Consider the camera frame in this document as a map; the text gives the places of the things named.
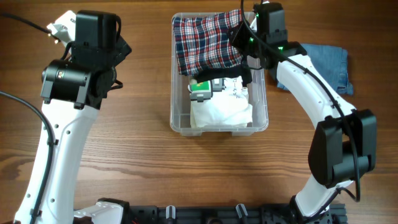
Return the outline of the black garment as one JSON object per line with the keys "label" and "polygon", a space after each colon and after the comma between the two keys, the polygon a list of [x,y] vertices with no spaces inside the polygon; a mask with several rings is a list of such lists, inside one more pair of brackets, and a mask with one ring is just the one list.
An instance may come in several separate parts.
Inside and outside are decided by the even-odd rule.
{"label": "black garment", "polygon": [[213,65],[203,64],[190,70],[186,76],[193,77],[198,83],[216,78],[242,78],[243,87],[252,82],[251,70],[247,67],[247,58],[241,59],[238,64],[228,68],[216,68]]}

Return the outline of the red blue plaid shirt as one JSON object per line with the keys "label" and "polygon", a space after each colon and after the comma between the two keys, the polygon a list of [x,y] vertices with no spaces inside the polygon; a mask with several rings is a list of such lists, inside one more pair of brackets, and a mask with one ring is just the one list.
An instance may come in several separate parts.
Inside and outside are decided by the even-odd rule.
{"label": "red blue plaid shirt", "polygon": [[195,76],[204,70],[239,65],[243,56],[231,45],[229,31],[241,21],[239,9],[205,17],[174,17],[172,29],[180,74]]}

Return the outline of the white printed shirt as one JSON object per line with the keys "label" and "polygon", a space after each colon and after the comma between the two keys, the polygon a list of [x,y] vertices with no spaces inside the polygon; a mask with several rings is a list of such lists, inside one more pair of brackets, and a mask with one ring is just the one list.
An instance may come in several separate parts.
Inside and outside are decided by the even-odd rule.
{"label": "white printed shirt", "polygon": [[199,83],[190,79],[190,125],[193,128],[233,126],[252,122],[252,105],[242,77],[216,78]]}

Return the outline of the blue jeans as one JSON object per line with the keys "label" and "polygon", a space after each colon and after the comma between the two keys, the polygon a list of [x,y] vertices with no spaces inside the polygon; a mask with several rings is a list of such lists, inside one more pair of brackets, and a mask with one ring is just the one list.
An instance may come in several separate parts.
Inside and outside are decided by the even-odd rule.
{"label": "blue jeans", "polygon": [[339,95],[353,95],[348,76],[348,51],[331,45],[301,44],[318,73]]}

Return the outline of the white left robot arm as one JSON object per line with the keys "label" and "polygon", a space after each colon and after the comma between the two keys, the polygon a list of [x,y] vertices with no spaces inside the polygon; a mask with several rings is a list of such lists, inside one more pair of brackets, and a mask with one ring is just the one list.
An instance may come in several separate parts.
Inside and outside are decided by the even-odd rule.
{"label": "white left robot arm", "polygon": [[77,21],[64,40],[72,55],[43,70],[39,146],[27,192],[14,223],[72,223],[75,185],[83,149],[101,102],[119,84],[116,66],[131,53],[121,37],[121,20]]}

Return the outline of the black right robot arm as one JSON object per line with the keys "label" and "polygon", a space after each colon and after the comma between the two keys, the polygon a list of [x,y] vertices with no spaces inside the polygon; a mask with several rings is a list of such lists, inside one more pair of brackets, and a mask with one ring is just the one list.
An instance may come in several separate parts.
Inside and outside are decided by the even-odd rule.
{"label": "black right robot arm", "polygon": [[357,110],[337,94],[299,43],[276,44],[270,50],[272,74],[294,95],[315,128],[308,153],[311,176],[290,202],[291,218],[309,223],[326,213],[351,184],[355,191],[349,196],[361,200],[360,179],[376,166],[377,120],[371,110]]}

